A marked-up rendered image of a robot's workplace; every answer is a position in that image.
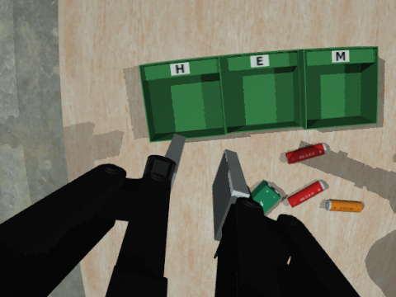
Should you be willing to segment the red aa battery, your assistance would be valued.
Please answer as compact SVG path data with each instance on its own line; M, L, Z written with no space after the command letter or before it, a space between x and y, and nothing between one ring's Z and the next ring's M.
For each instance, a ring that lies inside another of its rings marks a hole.
M289 201L291 207L293 208L324 190L325 187L323 182L321 182L321 180L318 180L312 185L307 186L303 190L298 191L297 193L288 197L287 200Z
M297 149L285 154L288 164L297 163L309 158L314 158L327 153L324 143L315 144L306 148Z

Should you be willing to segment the green 9v battery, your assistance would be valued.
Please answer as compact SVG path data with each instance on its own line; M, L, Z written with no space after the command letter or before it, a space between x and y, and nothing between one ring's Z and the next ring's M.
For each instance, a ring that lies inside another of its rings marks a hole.
M263 180L252 192L252 198L264 209L264 214L281 198L280 192Z

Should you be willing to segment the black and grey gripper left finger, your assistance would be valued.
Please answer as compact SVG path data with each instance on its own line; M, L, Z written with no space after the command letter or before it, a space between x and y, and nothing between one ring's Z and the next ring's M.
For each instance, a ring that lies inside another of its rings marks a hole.
M116 220L129 223L106 297L167 297L170 193L185 141L174 134L165 157L149 155L142 178L101 164L1 223L0 297L47 297Z

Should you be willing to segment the orange aa battery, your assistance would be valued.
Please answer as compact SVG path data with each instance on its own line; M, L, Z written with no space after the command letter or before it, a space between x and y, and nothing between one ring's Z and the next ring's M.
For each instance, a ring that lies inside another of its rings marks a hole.
M331 211L361 212L362 204L359 201L326 200L325 209Z

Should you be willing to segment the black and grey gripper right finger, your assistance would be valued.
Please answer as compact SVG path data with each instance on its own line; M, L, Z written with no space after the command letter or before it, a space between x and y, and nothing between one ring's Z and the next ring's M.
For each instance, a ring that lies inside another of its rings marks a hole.
M266 217L249 192L237 153L225 149L212 185L214 297L360 297L300 220Z

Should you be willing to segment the green three-compartment bin rack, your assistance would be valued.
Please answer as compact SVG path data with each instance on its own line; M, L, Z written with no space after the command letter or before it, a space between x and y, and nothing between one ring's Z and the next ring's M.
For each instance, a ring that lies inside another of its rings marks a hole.
M164 61L139 73L150 143L377 124L378 46Z

